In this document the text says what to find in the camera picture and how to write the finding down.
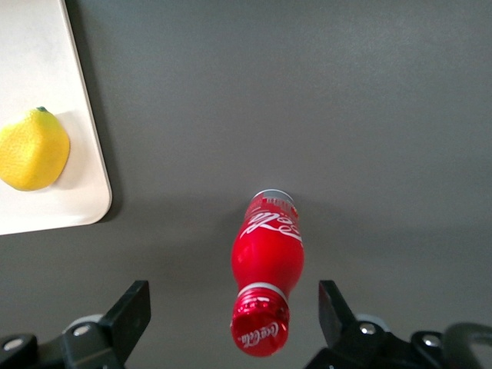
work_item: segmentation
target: screw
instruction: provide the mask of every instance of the screw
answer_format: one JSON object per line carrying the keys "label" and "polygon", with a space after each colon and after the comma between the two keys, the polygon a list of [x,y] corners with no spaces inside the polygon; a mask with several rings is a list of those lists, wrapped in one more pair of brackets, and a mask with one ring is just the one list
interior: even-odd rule
{"label": "screw", "polygon": [[362,323],[359,327],[363,334],[374,334],[376,333],[376,327],[371,323]]}
{"label": "screw", "polygon": [[16,339],[10,340],[6,344],[4,344],[3,349],[5,351],[10,351],[10,350],[13,350],[13,349],[19,347],[23,343],[24,343],[24,340],[22,340],[22,338],[16,338]]}
{"label": "screw", "polygon": [[423,336],[422,341],[429,347],[439,347],[440,345],[440,339],[432,334]]}
{"label": "screw", "polygon": [[74,336],[82,336],[83,334],[86,334],[88,330],[91,329],[91,326],[86,324],[86,325],[81,325],[80,327],[76,328],[74,330]]}

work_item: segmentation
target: coca-cola logo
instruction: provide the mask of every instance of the coca-cola logo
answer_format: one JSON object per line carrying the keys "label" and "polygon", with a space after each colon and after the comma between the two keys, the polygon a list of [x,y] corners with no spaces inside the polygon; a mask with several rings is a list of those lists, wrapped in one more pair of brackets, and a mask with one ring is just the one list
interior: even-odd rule
{"label": "coca-cola logo", "polygon": [[264,340],[266,337],[277,337],[278,333],[278,324],[276,322],[272,322],[269,325],[261,327],[259,329],[255,329],[252,332],[243,334],[241,336],[241,343],[244,348],[253,347],[260,343],[261,340]]}
{"label": "coca-cola logo", "polygon": [[277,231],[286,236],[295,238],[296,240],[302,241],[301,234],[298,228],[295,226],[294,222],[287,218],[282,217],[278,213],[271,213],[269,211],[264,211],[251,217],[248,222],[248,226],[241,233],[239,238],[242,238],[245,234],[250,234],[257,228],[266,228],[271,231]]}

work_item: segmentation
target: white plate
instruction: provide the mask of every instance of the white plate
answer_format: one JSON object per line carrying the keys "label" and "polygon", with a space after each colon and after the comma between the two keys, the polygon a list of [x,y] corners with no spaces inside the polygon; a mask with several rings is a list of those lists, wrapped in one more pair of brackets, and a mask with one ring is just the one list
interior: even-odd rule
{"label": "white plate", "polygon": [[0,128],[38,106],[70,137],[65,169],[51,186],[16,191],[0,181],[0,234],[95,223],[111,189],[64,0],[2,0]]}

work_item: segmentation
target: coca-cola bottle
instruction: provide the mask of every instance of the coca-cola bottle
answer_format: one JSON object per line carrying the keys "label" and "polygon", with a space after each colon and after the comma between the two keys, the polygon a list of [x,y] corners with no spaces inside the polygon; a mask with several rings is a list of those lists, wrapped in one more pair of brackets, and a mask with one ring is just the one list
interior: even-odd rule
{"label": "coca-cola bottle", "polygon": [[263,357],[288,338],[288,297],[301,276],[304,249],[298,213],[283,191],[265,190],[251,200],[232,248],[238,283],[231,333],[246,354]]}

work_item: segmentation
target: lemon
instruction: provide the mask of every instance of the lemon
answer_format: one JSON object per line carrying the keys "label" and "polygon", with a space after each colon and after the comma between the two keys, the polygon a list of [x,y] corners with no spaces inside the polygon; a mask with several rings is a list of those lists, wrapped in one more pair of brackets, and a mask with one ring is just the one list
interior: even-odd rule
{"label": "lemon", "polygon": [[44,107],[0,131],[0,179],[19,191],[48,187],[63,171],[70,140],[58,119]]}

